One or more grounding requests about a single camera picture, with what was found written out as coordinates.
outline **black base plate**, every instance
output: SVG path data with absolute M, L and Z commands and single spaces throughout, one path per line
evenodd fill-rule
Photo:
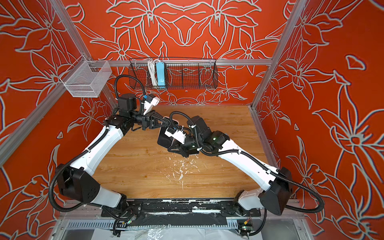
M 243 214 L 236 213 L 237 204 L 234 201 L 221 201 L 221 216 L 223 217 L 260 217 L 260 209 L 243 210 Z
M 140 214 L 141 214 L 143 202 L 142 201 L 127 201 L 127 204 L 128 204 L 128 206 L 132 206 L 133 207 L 133 214 L 136 215 L 137 217 L 139 217 Z M 113 209 L 112 209 L 112 213 L 115 214 L 115 215 L 119 215 L 120 214 L 119 211 L 116 211 L 116 210 L 113 210 Z M 108 213 L 106 213 L 104 209 L 101 212 L 101 216 L 102 217 L 110 217 L 110 215 Z

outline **wooden tabletop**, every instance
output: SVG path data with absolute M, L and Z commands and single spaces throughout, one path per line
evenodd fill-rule
M 266 162 L 247 106 L 157 106 L 163 116 L 181 111 L 199 115 L 212 131 L 229 135 L 241 148 Z M 186 119 L 174 116 L 180 125 Z M 128 198 L 235 197 L 258 185 L 231 163 L 201 153 L 184 158 L 157 144 L 159 130 L 129 131 L 108 152 L 93 177 L 103 186 Z

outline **plastic sheet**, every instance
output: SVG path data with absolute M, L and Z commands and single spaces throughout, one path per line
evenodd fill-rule
M 91 240 L 241 240 L 244 239 L 230 230 L 203 228 L 154 228 L 121 232 L 118 238 L 112 231 L 96 228 Z M 249 237 L 263 240 L 261 233 Z

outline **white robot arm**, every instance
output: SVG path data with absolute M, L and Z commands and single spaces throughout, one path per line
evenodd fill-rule
M 152 108 L 158 103 L 153 95 L 147 96 L 146 99 L 149 102 L 147 108 Z M 199 116 L 189 118 L 186 114 L 175 111 L 167 118 L 154 110 L 146 111 L 145 114 L 143 109 L 135 111 L 136 107 L 134 95 L 122 95 L 119 98 L 119 114 L 114 114 L 106 120 L 106 126 L 79 157 L 64 166 L 58 166 L 59 170 L 56 170 L 50 190 L 54 188 L 57 180 L 60 193 L 69 198 L 84 204 L 109 207 L 110 210 L 117 209 L 118 212 L 126 209 L 126 196 L 103 188 L 92 175 L 114 144 L 129 129 L 133 130 L 134 124 L 140 125 L 143 130 L 160 128 L 157 143 L 169 152 L 184 157 L 199 152 L 208 156 L 219 156 L 245 172 L 260 186 L 259 189 L 239 193 L 236 203 L 245 210 L 263 207 L 273 214 L 281 215 L 292 193 L 292 184 L 303 187 L 292 181 L 291 173 L 287 169 L 278 170 L 244 151 L 226 134 L 220 131 L 212 132 Z M 189 128 L 178 126 L 172 119 L 173 114 L 187 117 L 188 126 L 193 129 L 193 133 Z M 65 208 L 55 205 L 51 195 L 49 194 L 50 202 L 54 208 L 66 211 Z

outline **orange floral wallpaper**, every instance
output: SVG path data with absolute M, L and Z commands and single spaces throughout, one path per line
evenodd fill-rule
M 48 200 L 56 166 L 98 135 L 111 106 L 101 98 L 68 92 L 44 116 L 0 168 L 0 239 L 48 239 L 59 213 Z M 56 201 L 64 202 L 56 193 Z
M 48 0 L 0 2 L 0 144 L 80 54 Z
M 309 0 L 257 105 L 277 162 L 325 200 L 315 239 L 384 236 L 383 21 L 382 1 Z
M 48 0 L 0 1 L 0 45 L 2 144 L 80 54 Z M 55 167 L 81 152 L 110 114 L 103 95 L 66 92 L 44 116 L 0 168 L 0 239 L 49 238 L 58 216 L 47 195 Z
M 271 58 L 294 0 L 63 0 L 95 60 Z M 218 69 L 216 90 L 152 90 L 163 104 L 248 104 L 266 66 Z M 127 73 L 114 68 L 114 76 Z M 112 90 L 114 79 L 109 81 Z M 130 92 L 121 80 L 120 92 Z

